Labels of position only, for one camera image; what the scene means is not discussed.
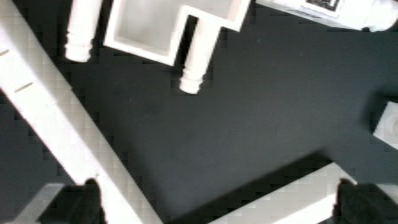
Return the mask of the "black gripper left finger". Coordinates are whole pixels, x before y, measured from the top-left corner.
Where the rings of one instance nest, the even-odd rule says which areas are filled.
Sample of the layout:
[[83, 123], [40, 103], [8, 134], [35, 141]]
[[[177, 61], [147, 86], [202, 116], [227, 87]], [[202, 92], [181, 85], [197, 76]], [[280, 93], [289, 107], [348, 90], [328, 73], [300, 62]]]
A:
[[104, 224], [99, 186], [92, 179], [67, 186], [56, 198], [56, 224]]

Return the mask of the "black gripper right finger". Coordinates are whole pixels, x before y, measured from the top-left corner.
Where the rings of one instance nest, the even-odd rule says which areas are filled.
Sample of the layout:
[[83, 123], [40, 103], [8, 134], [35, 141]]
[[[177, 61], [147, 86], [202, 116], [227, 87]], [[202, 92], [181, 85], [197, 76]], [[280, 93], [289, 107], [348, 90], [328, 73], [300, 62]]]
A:
[[342, 179], [332, 221], [333, 224], [398, 224], [398, 185], [355, 184]]

